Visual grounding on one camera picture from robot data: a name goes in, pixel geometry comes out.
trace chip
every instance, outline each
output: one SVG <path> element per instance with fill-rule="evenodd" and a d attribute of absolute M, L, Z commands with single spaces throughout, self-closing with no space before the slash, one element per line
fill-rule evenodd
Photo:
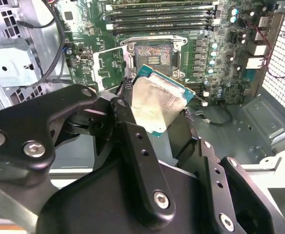
<path fill-rule="evenodd" d="M 145 64 L 166 76 L 172 74 L 172 44 L 136 45 L 137 70 Z"/>
<path fill-rule="evenodd" d="M 71 11 L 64 12 L 64 17 L 66 20 L 73 20 L 73 14 Z"/>

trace ram slot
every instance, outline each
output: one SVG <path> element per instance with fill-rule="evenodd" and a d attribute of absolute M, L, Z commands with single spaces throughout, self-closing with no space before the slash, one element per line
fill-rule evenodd
<path fill-rule="evenodd" d="M 171 25 L 153 25 L 152 27 L 146 27 L 146 28 L 128 28 L 128 27 L 122 27 L 113 30 L 113 35 L 115 36 L 121 36 L 121 35 L 129 35 L 129 34 L 135 34 L 138 32 L 145 32 L 145 33 L 156 33 L 156 32 L 172 32 L 172 31 L 197 31 L 197 30 L 210 30 L 212 27 L 210 25 L 187 25 L 187 26 L 171 26 Z"/>
<path fill-rule="evenodd" d="M 211 12 L 204 11 L 204 12 L 183 12 L 182 14 L 176 14 L 173 12 L 163 12 L 158 13 L 154 16 L 111 16 L 106 17 L 106 22 L 122 22 L 122 21 L 134 21 L 134 20 L 143 20 L 143 21 L 149 21 L 149 20 L 171 20 L 171 19 L 192 19 L 192 18 L 212 18 L 213 15 Z"/>
<path fill-rule="evenodd" d="M 117 25 L 116 28 L 126 26 L 126 25 L 132 25 L 133 27 L 138 27 L 139 25 L 150 25 L 150 24 L 187 24 L 187 23 L 192 23 L 195 22 L 195 25 L 198 24 L 207 24 L 209 23 L 209 20 L 206 18 L 195 18 L 195 19 L 159 19 L 159 20 L 149 20 L 146 22 L 141 22 L 141 21 L 123 21 L 123 22 L 118 22 L 114 25 Z"/>
<path fill-rule="evenodd" d="M 194 5 L 194 6 L 177 6 L 177 7 L 157 7 L 157 8 L 138 8 L 138 9 L 123 9 L 116 11 L 107 11 L 107 16 L 135 16 L 135 15 L 157 15 L 157 14 L 183 14 L 191 13 L 196 11 L 213 11 L 214 5 Z"/>
<path fill-rule="evenodd" d="M 111 9 L 132 9 L 132 8 L 147 8 L 147 7 L 170 7 L 170 6 L 191 6 L 191 5 L 213 5 L 213 1 L 163 1 L 163 2 L 145 2 L 145 3 L 130 3 L 130 4 L 115 4 L 110 5 Z"/>

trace black metal bracket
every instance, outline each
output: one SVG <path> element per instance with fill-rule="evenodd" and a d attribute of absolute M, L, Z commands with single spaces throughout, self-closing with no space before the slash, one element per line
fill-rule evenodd
<path fill-rule="evenodd" d="M 242 166 L 230 157 L 223 158 L 220 165 L 224 167 L 229 181 L 238 221 L 247 233 L 284 234 L 285 219 Z"/>
<path fill-rule="evenodd" d="M 24 185 L 42 182 L 55 159 L 49 125 L 87 109 L 96 99 L 92 90 L 72 85 L 1 110 L 0 180 Z"/>
<path fill-rule="evenodd" d="M 111 215 L 113 206 L 117 215 L 118 210 L 122 211 L 120 215 L 125 219 L 111 225 L 112 232 L 119 225 L 127 230 L 124 233 L 140 233 L 141 228 L 147 228 L 148 233 L 163 228 L 167 233 L 176 233 L 183 230 L 182 224 L 185 230 L 200 229 L 202 233 L 266 233 L 266 224 L 269 233 L 285 233 L 285 220 L 242 167 L 230 158 L 220 162 L 213 147 L 198 138 L 185 112 L 180 113 L 168 132 L 178 166 L 197 178 L 159 164 L 145 129 L 136 125 L 129 103 L 119 97 L 98 99 L 88 88 L 72 85 L 2 110 L 0 213 L 30 232 L 36 229 L 38 219 L 38 233 L 88 233 L 87 227 L 97 223 L 91 218 L 97 217 L 108 198 L 110 204 L 104 206 L 102 217 L 115 218 Z M 95 136 L 96 158 L 101 161 L 93 173 L 56 192 L 48 178 L 55 146 L 79 134 Z M 193 189 L 197 184 L 200 189 Z M 171 191 L 171 185 L 186 195 Z M 101 195 L 105 191 L 113 194 Z M 199 202 L 192 199 L 197 193 Z M 90 196 L 102 204 L 90 202 Z M 240 198 L 248 205 L 246 214 Z M 196 210 L 190 211 L 189 203 L 199 206 L 199 216 Z M 92 206 L 96 210 L 89 214 Z M 68 215 L 72 209 L 76 213 Z M 131 209 L 140 221 L 135 221 L 134 227 L 128 222 L 133 216 Z M 193 220 L 185 221 L 190 215 Z M 49 226 L 52 231 L 45 232 Z"/>
<path fill-rule="evenodd" d="M 176 205 L 163 176 L 146 130 L 136 125 L 129 104 L 111 100 L 116 122 L 116 135 L 132 181 L 136 215 L 147 227 L 166 227 L 174 218 Z"/>

